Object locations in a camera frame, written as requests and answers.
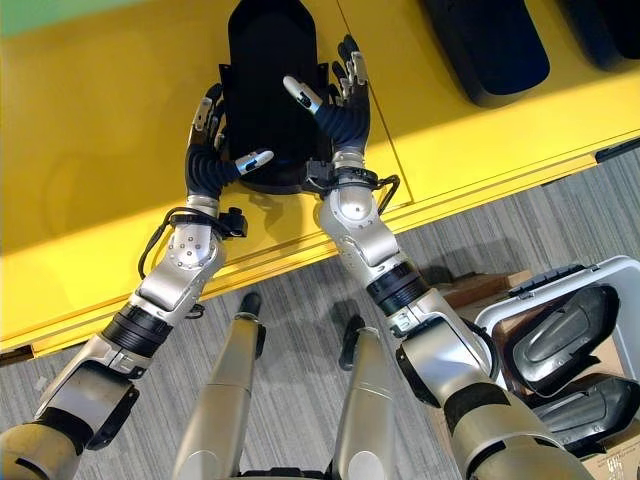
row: plastic container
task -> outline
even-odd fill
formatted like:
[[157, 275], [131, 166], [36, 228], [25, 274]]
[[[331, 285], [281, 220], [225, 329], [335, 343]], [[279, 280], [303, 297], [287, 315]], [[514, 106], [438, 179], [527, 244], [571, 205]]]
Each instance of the plastic container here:
[[[496, 326], [506, 319], [540, 308], [563, 295], [598, 283], [614, 287], [620, 307], [612, 333], [620, 363], [626, 377], [640, 378], [640, 262], [626, 256], [613, 257], [597, 265], [575, 271], [559, 269], [535, 277], [513, 290], [514, 297], [485, 308], [475, 323], [494, 337]], [[504, 371], [497, 379], [507, 387]]]

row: white fingertip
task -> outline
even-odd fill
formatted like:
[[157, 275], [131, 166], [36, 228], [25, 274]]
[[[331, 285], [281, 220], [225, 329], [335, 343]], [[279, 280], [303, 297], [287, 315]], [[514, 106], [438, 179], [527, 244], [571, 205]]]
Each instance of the white fingertip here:
[[300, 105], [315, 115], [318, 108], [320, 108], [320, 105], [322, 105], [322, 99], [316, 95], [316, 92], [306, 84], [297, 81], [289, 75], [282, 79], [282, 84], [284, 85], [284, 88], [287, 89], [287, 92], [289, 92], [289, 95], [295, 98]]
[[273, 152], [271, 150], [261, 150], [257, 152], [251, 152], [244, 157], [240, 157], [235, 161], [236, 168], [240, 175], [246, 175], [249, 172], [254, 171], [256, 168], [269, 163], [273, 158]]
[[364, 85], [369, 81], [369, 74], [367, 73], [367, 66], [364, 63], [364, 57], [360, 52], [353, 52], [351, 54], [351, 60], [353, 61], [353, 71], [358, 79], [360, 85]]

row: robot finger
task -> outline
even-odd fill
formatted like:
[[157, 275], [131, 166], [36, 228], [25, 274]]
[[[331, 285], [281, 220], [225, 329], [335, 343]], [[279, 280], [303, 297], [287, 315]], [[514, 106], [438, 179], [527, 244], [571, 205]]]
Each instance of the robot finger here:
[[340, 42], [338, 44], [338, 55], [340, 55], [340, 58], [345, 64], [351, 60], [351, 51], [347, 48], [344, 42]]
[[338, 81], [340, 81], [340, 79], [342, 78], [347, 78], [347, 72], [344, 71], [344, 68], [342, 68], [340, 62], [333, 62], [331, 64], [331, 70], [333, 70], [333, 74], [336, 76]]
[[337, 105], [338, 107], [342, 106], [342, 94], [340, 93], [340, 90], [338, 90], [338, 87], [333, 83], [329, 85], [329, 97], [334, 105]]
[[351, 62], [353, 65], [354, 80], [359, 85], [366, 85], [369, 81], [369, 74], [367, 73], [367, 66], [364, 63], [364, 57], [362, 53], [356, 51], [351, 53]]
[[270, 162], [272, 158], [273, 152], [271, 150], [261, 148], [255, 152], [248, 153], [247, 155], [238, 158], [234, 163], [236, 164], [236, 168], [238, 169], [238, 172], [240, 172], [240, 175], [246, 175], [256, 168], [260, 168]]
[[207, 90], [207, 93], [205, 94], [205, 97], [211, 99], [211, 102], [213, 103], [213, 105], [218, 103], [218, 100], [220, 100], [221, 96], [222, 96], [222, 85], [220, 83], [216, 83], [215, 85], [212, 85], [211, 88]]
[[213, 141], [213, 148], [218, 152], [222, 152], [224, 148], [227, 146], [227, 126], [222, 127], [222, 130], [218, 132], [216, 138]]
[[314, 92], [308, 85], [299, 82], [290, 75], [287, 75], [282, 79], [282, 84], [287, 92], [296, 99], [296, 101], [304, 108], [309, 110], [312, 114], [316, 114], [320, 105], [322, 105], [322, 99]]
[[353, 37], [351, 35], [345, 35], [344, 36], [344, 40], [342, 41], [342, 43], [344, 44], [344, 46], [347, 48], [347, 50], [349, 51], [349, 53], [353, 53], [353, 52], [359, 52], [360, 48], [358, 47], [358, 44], [356, 43], [356, 41], [353, 39]]
[[216, 135], [218, 134], [218, 129], [220, 128], [220, 124], [222, 123], [222, 117], [224, 117], [224, 113], [224, 100], [221, 100], [213, 109], [213, 113], [211, 114], [211, 121], [208, 125], [208, 134], [212, 145], [214, 143]]

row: black cable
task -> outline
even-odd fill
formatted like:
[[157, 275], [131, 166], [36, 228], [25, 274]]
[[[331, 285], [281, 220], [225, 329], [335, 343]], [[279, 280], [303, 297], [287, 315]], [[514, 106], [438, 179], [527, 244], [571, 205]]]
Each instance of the black cable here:
[[393, 198], [393, 196], [398, 191], [398, 187], [400, 187], [400, 177], [398, 177], [397, 175], [390, 175], [387, 178], [380, 179], [375, 184], [368, 183], [368, 182], [365, 182], [365, 181], [363, 181], [363, 182], [335, 183], [334, 185], [329, 187], [329, 190], [339, 190], [339, 189], [345, 188], [345, 187], [365, 187], [365, 188], [369, 188], [372, 191], [375, 191], [375, 190], [380, 190], [381, 188], [383, 188], [383, 187], [385, 187], [387, 185], [391, 185], [391, 188], [386, 193], [386, 195], [384, 196], [384, 198], [380, 202], [380, 205], [378, 206], [378, 215], [382, 215], [382, 213], [385, 211], [385, 209], [389, 205], [389, 202], [391, 202], [391, 199]]
[[493, 338], [487, 333], [486, 329], [479, 327], [465, 318], [463, 318], [462, 321], [469, 327], [469, 330], [478, 335], [487, 345], [487, 348], [489, 348], [491, 355], [491, 371], [489, 372], [489, 377], [491, 377], [491, 380], [496, 381], [500, 373], [500, 355], [498, 354], [498, 347], [496, 347]]
[[391, 202], [391, 199], [393, 198], [393, 196], [398, 191], [398, 188], [400, 187], [400, 177], [398, 177], [397, 175], [391, 175], [387, 178], [383, 178], [382, 180], [380, 180], [378, 182], [378, 185], [379, 185], [379, 188], [382, 188], [385, 185], [391, 185], [391, 188], [389, 189], [387, 194], [384, 196], [384, 198], [380, 202], [380, 205], [378, 206], [378, 215], [382, 215], [382, 213], [385, 211], [385, 209], [389, 205], [389, 202]]

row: black rubber band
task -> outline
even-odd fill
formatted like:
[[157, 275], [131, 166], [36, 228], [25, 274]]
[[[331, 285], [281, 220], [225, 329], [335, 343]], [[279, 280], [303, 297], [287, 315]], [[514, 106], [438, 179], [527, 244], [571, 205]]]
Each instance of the black rubber band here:
[[84, 420], [55, 407], [45, 408], [42, 415], [32, 423], [44, 425], [62, 433], [73, 443], [76, 455], [82, 454], [85, 445], [93, 437], [93, 430]]
[[504, 390], [491, 383], [475, 383], [451, 395], [444, 404], [444, 416], [449, 433], [453, 435], [456, 425], [467, 413], [485, 405], [510, 403]]

